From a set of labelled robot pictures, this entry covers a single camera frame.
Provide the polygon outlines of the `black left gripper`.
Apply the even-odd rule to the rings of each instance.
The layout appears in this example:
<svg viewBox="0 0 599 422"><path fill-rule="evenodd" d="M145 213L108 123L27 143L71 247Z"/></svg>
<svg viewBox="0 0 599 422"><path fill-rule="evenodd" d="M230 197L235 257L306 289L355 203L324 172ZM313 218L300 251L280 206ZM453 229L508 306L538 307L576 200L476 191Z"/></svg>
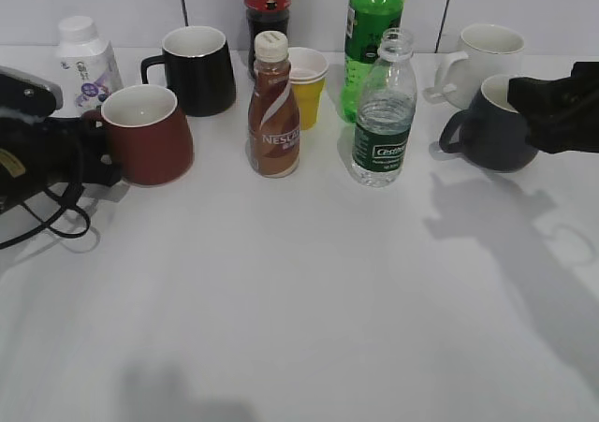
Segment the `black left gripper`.
<svg viewBox="0 0 599 422"><path fill-rule="evenodd" d="M99 110L80 116L83 152L67 124L51 115L63 106L62 90L53 82L20 70L1 68L1 212L40 193L73 210L82 183L113 186L122 166L107 152L107 130Z"/></svg>

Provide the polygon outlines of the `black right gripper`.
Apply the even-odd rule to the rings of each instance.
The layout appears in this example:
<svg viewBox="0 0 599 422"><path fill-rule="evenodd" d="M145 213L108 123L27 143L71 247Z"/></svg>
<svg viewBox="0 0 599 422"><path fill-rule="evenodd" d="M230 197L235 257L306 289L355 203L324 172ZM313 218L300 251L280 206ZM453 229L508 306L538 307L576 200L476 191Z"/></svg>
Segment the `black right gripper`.
<svg viewBox="0 0 599 422"><path fill-rule="evenodd" d="M568 77L508 82L508 103L527 113L527 142L544 153L598 152L598 64L576 62Z"/></svg>

